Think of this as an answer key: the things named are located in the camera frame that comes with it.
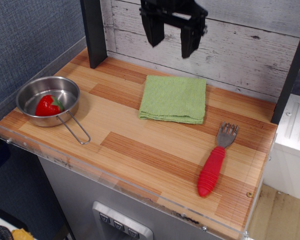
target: yellow object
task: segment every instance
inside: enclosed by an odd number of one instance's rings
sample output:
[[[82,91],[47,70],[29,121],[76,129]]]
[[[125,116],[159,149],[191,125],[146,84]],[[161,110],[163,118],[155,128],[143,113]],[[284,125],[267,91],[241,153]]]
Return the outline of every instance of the yellow object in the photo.
[[[23,228],[12,230],[11,233],[14,240],[34,240],[34,237]]]

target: green dish cloth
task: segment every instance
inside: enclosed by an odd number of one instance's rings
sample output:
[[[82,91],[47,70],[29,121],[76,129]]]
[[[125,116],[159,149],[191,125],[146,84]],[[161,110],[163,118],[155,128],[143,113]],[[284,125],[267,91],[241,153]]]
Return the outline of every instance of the green dish cloth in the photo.
[[[205,103],[205,79],[148,75],[139,118],[202,124]]]

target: black vertical post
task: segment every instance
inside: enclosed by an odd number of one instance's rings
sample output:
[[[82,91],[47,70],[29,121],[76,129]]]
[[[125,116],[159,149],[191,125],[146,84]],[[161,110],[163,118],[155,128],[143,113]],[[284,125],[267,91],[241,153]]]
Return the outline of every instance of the black vertical post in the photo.
[[[280,97],[276,103],[274,113],[272,115],[271,122],[274,124],[279,124],[280,119],[284,113],[287,102],[289,100],[292,88],[294,86],[295,80],[298,76],[300,70],[300,41],[298,47],[296,48],[294,58],[291,63],[288,75],[286,76],[285,83],[283,85]]]
[[[90,68],[107,58],[100,0],[80,0]]]

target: pot handle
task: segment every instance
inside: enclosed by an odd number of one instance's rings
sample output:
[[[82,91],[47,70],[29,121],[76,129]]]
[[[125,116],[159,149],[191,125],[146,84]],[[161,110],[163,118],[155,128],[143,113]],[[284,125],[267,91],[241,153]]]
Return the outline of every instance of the pot handle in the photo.
[[[87,131],[84,129],[84,127],[81,126],[81,124],[78,122],[78,120],[75,118],[75,116],[73,116],[73,114],[72,114],[70,111],[67,111],[66,113],[67,113],[67,114],[70,114],[70,116],[75,120],[75,122],[79,125],[79,127],[84,131],[84,133],[85,133],[85,134],[87,135],[87,137],[89,138],[88,141],[85,141],[85,142],[80,141],[80,139],[75,135],[75,133],[70,129],[70,127],[68,127],[68,125],[65,123],[65,121],[63,121],[63,120],[61,119],[61,117],[59,117],[59,116],[57,116],[57,118],[58,118],[58,119],[66,126],[66,128],[70,131],[70,133],[72,133],[72,135],[75,137],[75,139],[76,139],[79,143],[81,143],[81,144],[87,144],[87,143],[89,143],[90,140],[91,140],[91,137],[90,137],[90,135],[87,133]]]

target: white appliance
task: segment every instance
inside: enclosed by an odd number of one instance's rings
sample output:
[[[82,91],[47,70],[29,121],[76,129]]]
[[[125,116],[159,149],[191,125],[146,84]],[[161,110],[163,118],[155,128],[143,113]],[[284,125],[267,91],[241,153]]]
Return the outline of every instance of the white appliance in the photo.
[[[300,199],[300,96],[291,94],[278,125],[263,183]]]

